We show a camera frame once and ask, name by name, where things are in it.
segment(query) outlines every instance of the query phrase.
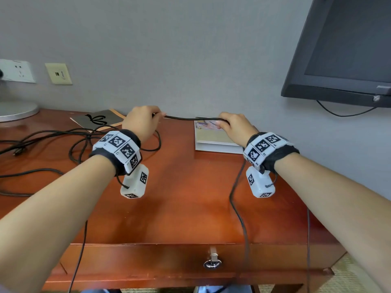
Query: hand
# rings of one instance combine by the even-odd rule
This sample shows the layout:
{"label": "hand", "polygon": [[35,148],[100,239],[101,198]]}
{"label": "hand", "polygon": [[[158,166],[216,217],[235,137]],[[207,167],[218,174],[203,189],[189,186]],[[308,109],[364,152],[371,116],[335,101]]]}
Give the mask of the hand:
{"label": "hand", "polygon": [[231,114],[222,112],[219,118],[227,120],[230,124],[218,120],[218,127],[225,130],[228,137],[238,145],[246,148],[247,142],[252,135],[258,133],[258,130],[247,120],[243,114]]}
{"label": "hand", "polygon": [[166,113],[161,112],[158,106],[134,107],[124,119],[122,128],[131,130],[143,143],[152,136],[164,116]]}

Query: wooden desk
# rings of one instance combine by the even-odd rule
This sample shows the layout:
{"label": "wooden desk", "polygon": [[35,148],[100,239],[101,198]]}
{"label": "wooden desk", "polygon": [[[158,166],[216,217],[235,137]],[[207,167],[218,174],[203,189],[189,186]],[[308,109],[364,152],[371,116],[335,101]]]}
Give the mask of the wooden desk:
{"label": "wooden desk", "polygon": [[[42,109],[33,117],[0,123],[0,138],[21,139],[38,130],[71,129],[77,127],[69,119],[74,114],[78,113]],[[242,228],[228,194],[243,157],[196,152],[193,123],[189,121],[164,119],[158,130],[160,151],[142,153],[150,173],[144,196],[125,199],[113,179],[92,212],[74,289],[218,285],[234,277],[242,266]],[[0,174],[40,167],[67,172],[75,167],[68,159],[68,150],[78,139],[63,136],[45,140],[18,157],[11,152],[3,154]],[[152,137],[143,147],[157,144]],[[56,178],[51,172],[3,178],[0,188],[36,192]],[[0,217],[24,200],[0,197]],[[235,192],[235,204],[251,242],[251,263],[237,282],[281,284],[274,292],[298,290],[298,285],[283,284],[306,283],[306,206],[280,177],[272,197],[255,198],[244,173]],[[313,291],[330,279],[333,273],[329,267],[345,250],[314,216],[310,235]],[[68,288],[81,243],[82,231],[53,269],[45,290]],[[212,246],[222,265],[210,271],[203,263],[210,258]]]}

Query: electrical socket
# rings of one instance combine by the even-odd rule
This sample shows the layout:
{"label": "electrical socket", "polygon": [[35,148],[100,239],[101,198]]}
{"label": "electrical socket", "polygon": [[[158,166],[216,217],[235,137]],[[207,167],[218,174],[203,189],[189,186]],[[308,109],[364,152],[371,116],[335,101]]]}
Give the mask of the electrical socket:
{"label": "electrical socket", "polygon": [[3,80],[35,83],[30,63],[23,60],[0,59]]}
{"label": "electrical socket", "polygon": [[65,63],[45,63],[45,66],[53,84],[72,85]]}

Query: forearm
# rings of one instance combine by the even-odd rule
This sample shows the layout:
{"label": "forearm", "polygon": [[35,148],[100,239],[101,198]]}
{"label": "forearm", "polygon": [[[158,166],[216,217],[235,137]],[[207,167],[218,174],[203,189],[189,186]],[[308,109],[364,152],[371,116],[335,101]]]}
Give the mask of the forearm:
{"label": "forearm", "polygon": [[107,158],[93,156],[1,219],[0,284],[40,291],[114,175]]}
{"label": "forearm", "polygon": [[275,169],[383,290],[391,292],[391,201],[296,153],[278,160]]}

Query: lamp base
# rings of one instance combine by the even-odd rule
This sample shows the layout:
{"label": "lamp base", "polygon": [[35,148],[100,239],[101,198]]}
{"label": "lamp base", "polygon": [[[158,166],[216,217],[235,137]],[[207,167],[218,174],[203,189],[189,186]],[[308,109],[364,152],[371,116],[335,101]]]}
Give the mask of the lamp base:
{"label": "lamp base", "polygon": [[38,105],[32,102],[0,102],[0,122],[30,117],[39,110]]}

